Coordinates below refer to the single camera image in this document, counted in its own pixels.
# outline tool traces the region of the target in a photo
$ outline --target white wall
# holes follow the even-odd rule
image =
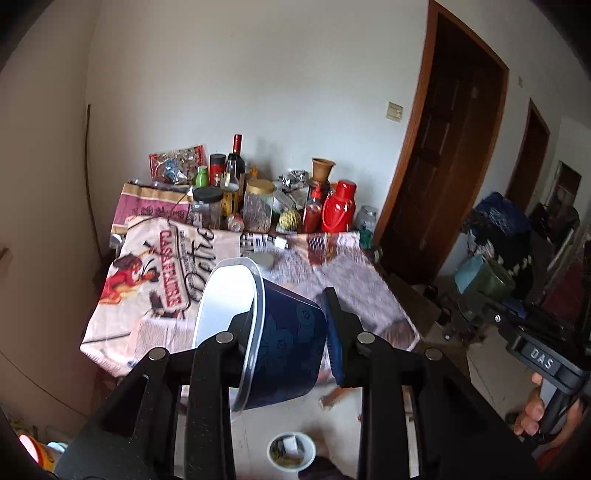
[[[529,0],[442,4],[511,69],[479,199],[508,185],[530,96],[552,133],[543,185],[561,117],[591,125],[583,69]],[[150,152],[205,142],[210,153],[226,153],[234,133],[244,134],[246,160],[272,165],[274,174],[310,168],[312,156],[335,160],[332,178],[354,180],[357,203],[381,207],[412,108],[426,19],[427,0],[105,0],[87,93],[105,244],[121,186],[149,176]],[[404,107],[399,124],[385,118],[388,101]],[[464,253],[459,242],[444,271]]]
[[[100,2],[56,0],[0,73],[0,350],[59,400],[90,410],[96,367],[80,352],[93,307],[93,249],[83,177],[86,72]],[[0,356],[0,403],[40,428],[84,417]]]
[[[552,172],[556,171],[559,161],[566,163],[581,175],[581,183],[573,206],[577,209],[581,221],[584,222],[591,213],[589,207],[591,202],[591,129],[572,118],[563,118],[552,161]],[[550,175],[544,189],[544,201],[550,194],[552,182],[553,175]]]

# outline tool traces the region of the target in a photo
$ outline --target human hand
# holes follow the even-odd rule
[[[534,373],[531,376],[531,381],[536,385],[542,384],[542,376]],[[530,393],[530,396],[525,404],[523,411],[517,417],[513,432],[516,435],[521,435],[526,432],[528,435],[535,435],[540,429],[539,421],[544,416],[544,403],[540,398],[540,387],[536,387]],[[556,436],[550,447],[554,448],[562,445],[574,432],[575,428],[581,423],[583,418],[583,407],[580,400],[577,400],[572,407],[566,413],[566,422],[560,430],[560,433]]]

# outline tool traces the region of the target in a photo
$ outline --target navy blue container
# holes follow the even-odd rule
[[[307,394],[318,379],[327,325],[313,301],[264,279],[249,258],[220,262],[199,305],[193,346],[228,330],[237,315],[252,317],[232,411],[279,403]]]

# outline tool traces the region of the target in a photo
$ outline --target wine bottle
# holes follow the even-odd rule
[[[230,159],[236,161],[236,176],[238,177],[238,191],[240,192],[240,199],[244,197],[244,177],[246,174],[246,162],[240,156],[242,149],[242,135],[234,135],[234,146],[232,147],[232,153],[228,155],[228,161]]]

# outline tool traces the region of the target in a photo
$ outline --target doorway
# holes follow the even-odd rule
[[[486,173],[507,77],[501,59],[431,0],[413,111],[376,226],[386,272],[409,284],[437,275]]]
[[[512,201],[522,212],[525,212],[534,194],[535,184],[538,183],[549,139],[550,130],[535,107],[534,102],[530,100],[525,134],[505,194],[505,198]]]

